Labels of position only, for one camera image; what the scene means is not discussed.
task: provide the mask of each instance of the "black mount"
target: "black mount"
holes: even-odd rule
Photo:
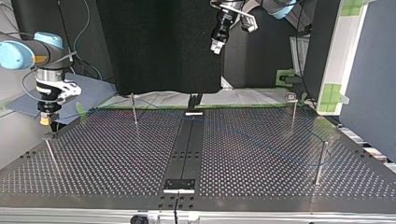
[[[203,96],[203,93],[190,95],[189,106],[187,107],[186,115],[190,113],[202,113],[200,109],[197,109],[195,107],[201,103]]]

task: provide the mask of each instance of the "perforated metal table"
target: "perforated metal table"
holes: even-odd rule
[[[51,143],[55,160],[42,144],[1,170],[0,207],[11,210],[0,209],[0,222],[34,208],[396,213],[396,175],[309,109],[294,122],[292,107],[137,116],[136,125],[131,110],[97,111]],[[167,179],[193,179],[195,193],[164,194]]]

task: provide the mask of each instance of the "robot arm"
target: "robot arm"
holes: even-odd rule
[[[219,9],[216,16],[217,25],[212,31],[211,50],[220,54],[222,47],[227,43],[231,27],[236,23],[238,16],[242,22],[242,30],[252,33],[259,27],[254,16],[244,12],[244,5],[253,2],[253,6],[262,6],[267,12],[278,20],[286,17],[294,5],[301,0],[211,0],[210,5]]]
[[[62,105],[81,94],[76,82],[64,79],[63,57],[63,41],[57,35],[37,32],[33,40],[19,40],[0,32],[0,66],[37,71],[36,88],[41,95],[37,108],[43,125],[59,118]]]

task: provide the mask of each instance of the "black backdrop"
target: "black backdrop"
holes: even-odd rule
[[[210,50],[217,11],[203,0],[97,0],[120,94],[216,92],[221,56]]]
[[[104,79],[114,77],[119,94],[220,89],[222,57],[209,49],[217,11],[208,1],[87,2],[91,23],[78,41],[78,54],[98,67]],[[12,4],[21,32],[58,34],[67,52],[57,0],[13,0]],[[87,20],[86,8],[82,0],[62,0],[61,8],[73,43]]]

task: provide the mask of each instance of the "metal rod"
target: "metal rod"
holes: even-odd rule
[[[53,154],[52,146],[50,145],[50,140],[45,140],[47,144],[47,148],[49,149],[49,154],[53,160],[55,160],[55,155]]]
[[[136,115],[136,109],[134,106],[134,94],[131,94],[131,104],[132,104],[132,110],[134,111],[134,123],[137,124],[137,115]]]
[[[319,184],[323,165],[324,165],[324,160],[326,158],[326,151],[327,151],[327,146],[329,145],[328,142],[323,142],[322,145],[322,151],[320,153],[320,159],[319,159],[319,164],[318,164],[318,171],[317,171],[317,176],[315,177],[315,185]]]
[[[294,110],[293,110],[293,123],[294,123],[294,120],[296,119],[297,103],[298,103],[298,101],[296,101],[296,102],[294,103]]]

